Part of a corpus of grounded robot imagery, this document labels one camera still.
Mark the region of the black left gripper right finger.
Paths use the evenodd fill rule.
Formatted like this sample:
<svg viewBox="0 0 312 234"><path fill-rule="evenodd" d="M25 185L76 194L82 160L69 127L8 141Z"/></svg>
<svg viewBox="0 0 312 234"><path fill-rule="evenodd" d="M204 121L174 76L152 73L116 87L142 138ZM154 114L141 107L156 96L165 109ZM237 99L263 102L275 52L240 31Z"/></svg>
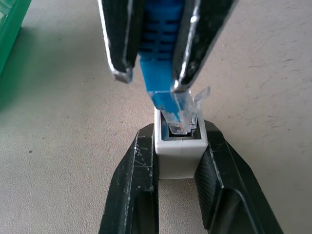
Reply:
<svg viewBox="0 0 312 234"><path fill-rule="evenodd" d="M208 234L283 234L249 165L222 132L205 121L208 147L195 173Z"/></svg>

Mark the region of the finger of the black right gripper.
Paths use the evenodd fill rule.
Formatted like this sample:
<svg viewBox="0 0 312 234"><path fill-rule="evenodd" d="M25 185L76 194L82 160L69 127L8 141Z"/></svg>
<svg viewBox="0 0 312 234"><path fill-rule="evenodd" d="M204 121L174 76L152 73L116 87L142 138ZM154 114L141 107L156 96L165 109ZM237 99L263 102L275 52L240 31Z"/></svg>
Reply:
<svg viewBox="0 0 312 234"><path fill-rule="evenodd" d="M144 19L144 0L97 0L110 71L115 80L133 78Z"/></svg>
<svg viewBox="0 0 312 234"><path fill-rule="evenodd" d="M195 82L238 0L185 0L172 59L171 92Z"/></svg>

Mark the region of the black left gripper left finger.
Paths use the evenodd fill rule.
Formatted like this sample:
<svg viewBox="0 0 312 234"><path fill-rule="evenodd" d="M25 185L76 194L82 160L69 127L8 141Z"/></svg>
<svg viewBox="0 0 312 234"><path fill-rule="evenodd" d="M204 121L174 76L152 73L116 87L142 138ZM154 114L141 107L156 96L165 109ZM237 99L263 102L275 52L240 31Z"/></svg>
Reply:
<svg viewBox="0 0 312 234"><path fill-rule="evenodd" d="M138 130L116 167L98 234L159 234L154 125Z"/></svg>

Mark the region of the white ethernet coupler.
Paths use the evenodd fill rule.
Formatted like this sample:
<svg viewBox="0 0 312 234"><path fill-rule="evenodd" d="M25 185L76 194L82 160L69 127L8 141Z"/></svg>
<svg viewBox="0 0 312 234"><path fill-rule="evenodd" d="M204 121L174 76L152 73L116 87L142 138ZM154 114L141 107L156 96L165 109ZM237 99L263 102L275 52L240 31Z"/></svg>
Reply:
<svg viewBox="0 0 312 234"><path fill-rule="evenodd" d="M154 145L160 179L193 178L208 147L202 111L198 111L197 128L190 136L171 136L161 112L154 109Z"/></svg>

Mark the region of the green plastic bin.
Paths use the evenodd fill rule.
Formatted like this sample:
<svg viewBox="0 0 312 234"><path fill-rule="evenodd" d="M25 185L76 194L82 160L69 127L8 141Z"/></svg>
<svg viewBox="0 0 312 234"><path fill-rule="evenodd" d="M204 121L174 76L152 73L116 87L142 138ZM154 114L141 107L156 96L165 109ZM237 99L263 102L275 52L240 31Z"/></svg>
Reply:
<svg viewBox="0 0 312 234"><path fill-rule="evenodd" d="M0 74L32 0L0 0Z"/></svg>

